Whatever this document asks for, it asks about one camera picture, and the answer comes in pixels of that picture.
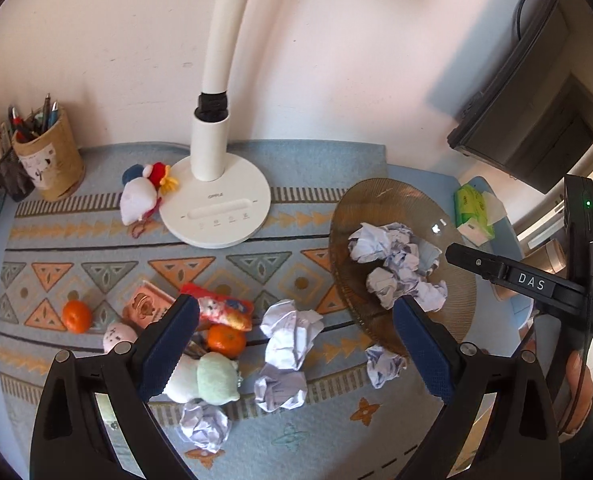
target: orange fruit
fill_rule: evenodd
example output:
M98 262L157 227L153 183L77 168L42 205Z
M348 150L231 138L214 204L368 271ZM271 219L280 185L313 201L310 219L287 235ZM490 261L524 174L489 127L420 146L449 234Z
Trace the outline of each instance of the orange fruit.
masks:
M208 348L236 359L245 350L245 332L227 325L212 325L208 330Z
M82 334L92 326L92 311L83 301L70 300L63 307L61 320L70 332Z

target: brown glass plate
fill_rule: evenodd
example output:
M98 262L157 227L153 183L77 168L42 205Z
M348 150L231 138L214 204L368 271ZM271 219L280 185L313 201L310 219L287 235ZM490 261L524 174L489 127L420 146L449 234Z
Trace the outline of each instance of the brown glass plate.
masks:
M429 282L445 280L448 299L443 308L430 314L461 342L470 329L477 304L477 282L467 270L448 264L446 248L463 243L448 214L416 187L389 178L371 178L355 184L334 210L330 227L330 259L341 300L365 332L380 345L400 355L408 355L392 322L392 311L385 310L374 294L366 289L368 274L381 261L358 264L350 259L348 237L361 222L380 226L401 222L414 234L436 245L443 254L439 268Z

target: green tissue package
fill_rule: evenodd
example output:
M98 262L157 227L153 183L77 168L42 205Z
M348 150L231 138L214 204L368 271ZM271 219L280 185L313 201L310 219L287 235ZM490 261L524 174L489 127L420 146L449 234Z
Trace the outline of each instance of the green tissue package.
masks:
M474 245L481 246L494 238L494 227L488 220L486 200L474 187L465 184L457 189L455 210L457 229Z

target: wooden pen holder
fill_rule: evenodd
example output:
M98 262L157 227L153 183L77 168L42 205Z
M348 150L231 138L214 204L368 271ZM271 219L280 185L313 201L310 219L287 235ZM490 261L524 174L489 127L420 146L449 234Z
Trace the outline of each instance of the wooden pen holder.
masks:
M56 202L74 193L85 176L85 165L74 142L65 108L48 131L30 142L12 137L12 147L34 186L47 202Z

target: pencil cup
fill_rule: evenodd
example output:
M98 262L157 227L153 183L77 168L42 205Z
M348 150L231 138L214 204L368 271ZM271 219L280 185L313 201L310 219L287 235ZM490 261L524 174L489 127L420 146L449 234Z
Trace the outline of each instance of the pencil cup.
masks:
M34 186L47 202L56 202L74 193L85 175L83 159L76 148L65 108L58 120L38 139L19 142L13 136L12 147Z
M13 149L0 160L0 184L14 202L20 202L32 191L34 184Z

